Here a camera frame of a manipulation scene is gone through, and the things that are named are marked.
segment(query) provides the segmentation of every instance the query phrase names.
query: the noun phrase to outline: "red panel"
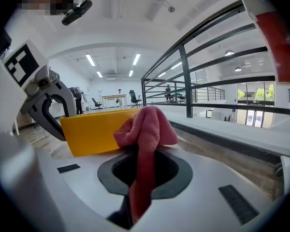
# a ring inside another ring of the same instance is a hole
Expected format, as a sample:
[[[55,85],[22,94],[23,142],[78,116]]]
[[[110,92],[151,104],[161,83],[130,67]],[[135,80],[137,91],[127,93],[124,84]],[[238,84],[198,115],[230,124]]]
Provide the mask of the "red panel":
[[[273,53],[279,82],[290,83],[290,35],[276,12],[257,15],[262,30]]]

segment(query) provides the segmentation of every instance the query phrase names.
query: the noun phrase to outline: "camera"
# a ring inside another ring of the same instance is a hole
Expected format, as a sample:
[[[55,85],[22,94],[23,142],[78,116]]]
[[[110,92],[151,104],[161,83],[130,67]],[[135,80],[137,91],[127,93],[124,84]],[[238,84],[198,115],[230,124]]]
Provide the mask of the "camera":
[[[75,8],[69,10],[63,20],[62,24],[67,26],[71,24],[73,21],[81,18],[92,6],[92,1],[85,0],[84,2],[78,4]]]

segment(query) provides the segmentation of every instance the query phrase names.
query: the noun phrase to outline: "white ceiling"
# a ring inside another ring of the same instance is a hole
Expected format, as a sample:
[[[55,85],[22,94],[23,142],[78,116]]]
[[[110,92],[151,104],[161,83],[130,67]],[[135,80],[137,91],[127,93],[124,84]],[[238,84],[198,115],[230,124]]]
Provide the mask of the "white ceiling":
[[[136,65],[133,65],[137,53],[141,53]],[[90,54],[95,66],[91,66],[85,54]],[[149,66],[163,54],[150,49],[131,47],[101,47],[92,48],[64,55],[71,66],[80,73],[93,79],[97,77],[96,71],[100,71],[103,77],[116,76],[117,78],[128,78],[133,71],[132,79],[140,80]]]
[[[61,23],[63,15],[28,12],[20,18],[34,29],[27,32],[32,32],[33,41],[35,38],[39,39],[34,43],[49,59],[63,56],[73,68],[89,79],[98,78],[96,71],[100,71],[104,77],[116,75],[128,78],[130,70],[134,70],[132,78],[140,79],[186,32],[234,1],[236,0],[92,0],[91,9],[68,26]],[[175,12],[170,13],[169,6],[173,6]],[[249,23],[252,20],[246,12],[231,17],[197,36],[185,46],[186,52]],[[228,49],[239,52],[265,45],[258,29],[251,30],[224,40],[219,47],[214,45],[195,54],[188,59],[189,66],[192,68],[222,57]],[[133,66],[136,53],[140,53],[141,57],[137,65]],[[92,56],[96,66],[90,65],[85,54]],[[178,58],[177,52],[155,70],[151,77]],[[234,75],[228,71],[228,65],[233,68],[238,64],[240,62],[218,65],[220,76]],[[181,66],[169,70],[163,78],[179,72]]]

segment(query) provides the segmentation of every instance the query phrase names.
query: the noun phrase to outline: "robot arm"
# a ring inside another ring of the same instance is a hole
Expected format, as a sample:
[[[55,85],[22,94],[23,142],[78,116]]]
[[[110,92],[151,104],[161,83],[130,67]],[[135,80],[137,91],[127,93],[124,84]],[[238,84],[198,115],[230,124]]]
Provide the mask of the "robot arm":
[[[4,62],[8,72],[27,95],[20,112],[29,113],[50,134],[65,141],[62,128],[50,115],[49,107],[55,100],[62,103],[66,117],[76,116],[73,94],[47,64],[48,60],[31,40],[24,42]]]

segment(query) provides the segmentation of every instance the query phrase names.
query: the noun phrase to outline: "wooden floor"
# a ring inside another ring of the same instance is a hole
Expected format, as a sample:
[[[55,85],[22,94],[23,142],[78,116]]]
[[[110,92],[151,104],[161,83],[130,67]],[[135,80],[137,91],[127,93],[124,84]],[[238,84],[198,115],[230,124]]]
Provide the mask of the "wooden floor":
[[[273,200],[283,192],[283,182],[269,163],[220,147],[201,138],[175,129],[179,144],[175,145],[191,153],[219,160],[259,186]],[[67,142],[46,132],[42,127],[31,127],[20,132],[20,137],[36,148],[47,150],[54,159],[72,158]]]

